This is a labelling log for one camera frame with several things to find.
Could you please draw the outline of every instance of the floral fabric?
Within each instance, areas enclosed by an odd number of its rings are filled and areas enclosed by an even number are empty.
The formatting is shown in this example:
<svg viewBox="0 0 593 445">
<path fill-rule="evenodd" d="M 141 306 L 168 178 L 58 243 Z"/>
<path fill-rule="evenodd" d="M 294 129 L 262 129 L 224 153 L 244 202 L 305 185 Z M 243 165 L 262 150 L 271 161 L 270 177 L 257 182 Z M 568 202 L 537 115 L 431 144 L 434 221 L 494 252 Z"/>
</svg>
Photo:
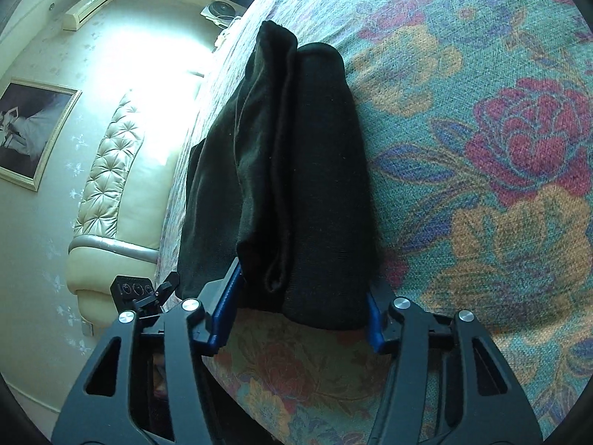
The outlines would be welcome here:
<svg viewBox="0 0 593 445">
<path fill-rule="evenodd" d="M 215 54 L 186 149 L 236 88 L 265 19 L 344 58 L 394 290 L 432 312 L 474 311 L 548 436 L 593 374 L 593 35 L 578 9 L 571 0 L 256 0 Z M 171 203 L 184 201 L 179 184 Z M 176 263 L 183 220 L 170 214 L 162 275 Z M 389 358 L 372 353 L 362 330 L 240 310 L 227 346 L 205 362 L 283 443 L 362 445 Z M 434 405 L 429 388 L 425 437 Z"/>
</svg>

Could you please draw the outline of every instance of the woman in white dress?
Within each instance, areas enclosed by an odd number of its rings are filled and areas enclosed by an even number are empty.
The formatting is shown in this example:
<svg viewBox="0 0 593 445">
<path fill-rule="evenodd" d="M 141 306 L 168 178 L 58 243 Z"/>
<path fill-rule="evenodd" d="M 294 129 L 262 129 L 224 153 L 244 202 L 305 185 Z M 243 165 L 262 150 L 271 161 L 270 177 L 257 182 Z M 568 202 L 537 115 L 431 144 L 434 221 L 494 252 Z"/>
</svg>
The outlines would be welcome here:
<svg viewBox="0 0 593 445">
<path fill-rule="evenodd" d="M 54 126 L 62 115 L 63 99 L 54 98 L 48 106 L 31 117 L 19 116 L 19 108 L 0 112 L 0 146 L 28 155 L 34 161 L 41 157 Z"/>
</svg>

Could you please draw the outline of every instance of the silver screw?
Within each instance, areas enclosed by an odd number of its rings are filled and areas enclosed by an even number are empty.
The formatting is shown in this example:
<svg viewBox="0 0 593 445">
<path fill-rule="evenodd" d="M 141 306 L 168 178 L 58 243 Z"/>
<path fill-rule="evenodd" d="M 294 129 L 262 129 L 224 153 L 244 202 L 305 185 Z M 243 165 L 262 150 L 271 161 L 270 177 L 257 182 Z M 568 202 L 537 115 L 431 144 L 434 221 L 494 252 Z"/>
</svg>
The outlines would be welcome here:
<svg viewBox="0 0 593 445">
<path fill-rule="evenodd" d="M 405 298 L 395 298 L 393 300 L 393 306 L 399 310 L 407 310 L 410 307 L 410 300 Z"/>
<path fill-rule="evenodd" d="M 197 310 L 200 306 L 202 305 L 202 303 L 200 303 L 198 300 L 195 300 L 193 298 L 189 298 L 188 300 L 185 300 L 182 303 L 182 308 L 185 311 L 195 311 Z"/>
<path fill-rule="evenodd" d="M 461 310 L 459 312 L 459 319 L 466 323 L 471 323 L 474 320 L 474 314 L 468 310 Z"/>
<path fill-rule="evenodd" d="M 131 323 L 134 321 L 134 313 L 132 311 L 124 311 L 119 315 L 120 323 Z"/>
</svg>

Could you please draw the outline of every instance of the framed picture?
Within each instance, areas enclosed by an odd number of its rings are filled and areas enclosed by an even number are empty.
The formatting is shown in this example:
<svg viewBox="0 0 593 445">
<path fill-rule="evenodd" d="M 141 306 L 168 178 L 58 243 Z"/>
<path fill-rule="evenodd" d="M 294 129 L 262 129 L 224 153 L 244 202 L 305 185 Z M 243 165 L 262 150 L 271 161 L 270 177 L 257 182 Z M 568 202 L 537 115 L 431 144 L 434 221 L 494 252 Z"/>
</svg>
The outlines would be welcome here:
<svg viewBox="0 0 593 445">
<path fill-rule="evenodd" d="M 57 135 L 81 91 L 12 79 L 0 96 L 0 177 L 37 191 Z"/>
</svg>

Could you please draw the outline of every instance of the folded black garment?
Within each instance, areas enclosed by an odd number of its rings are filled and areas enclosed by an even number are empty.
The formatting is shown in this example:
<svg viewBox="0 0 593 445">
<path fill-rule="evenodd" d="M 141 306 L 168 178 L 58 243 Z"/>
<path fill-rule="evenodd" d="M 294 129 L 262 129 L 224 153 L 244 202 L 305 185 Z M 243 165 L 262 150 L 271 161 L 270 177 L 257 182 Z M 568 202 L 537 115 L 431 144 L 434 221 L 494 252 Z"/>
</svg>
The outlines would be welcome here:
<svg viewBox="0 0 593 445">
<path fill-rule="evenodd" d="M 238 256 L 241 306 L 322 329 L 366 325 L 375 221 L 337 50 L 297 49 L 290 31 L 262 23 L 244 79 L 192 149 L 186 206 L 179 298 Z"/>
</svg>

